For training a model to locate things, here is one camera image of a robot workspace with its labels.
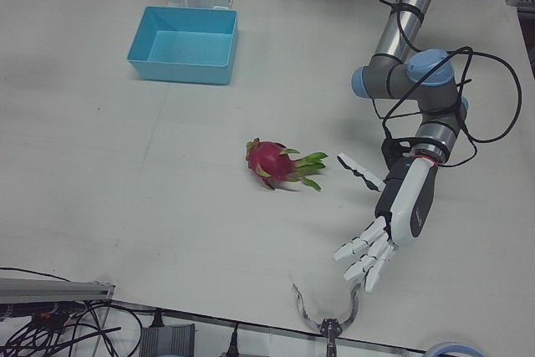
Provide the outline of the white dexterous robot hand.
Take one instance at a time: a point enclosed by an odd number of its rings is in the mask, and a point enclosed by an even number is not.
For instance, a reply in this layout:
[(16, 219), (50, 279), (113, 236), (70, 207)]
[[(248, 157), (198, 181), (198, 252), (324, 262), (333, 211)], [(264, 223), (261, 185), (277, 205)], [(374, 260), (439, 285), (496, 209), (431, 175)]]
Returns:
[(398, 249), (408, 247), (420, 236), (433, 203), (438, 165), (429, 157), (407, 156), (380, 179), (344, 153), (338, 154), (337, 160), (370, 190), (380, 193), (373, 221), (333, 255), (335, 261), (359, 258), (343, 278), (362, 283), (370, 293)]

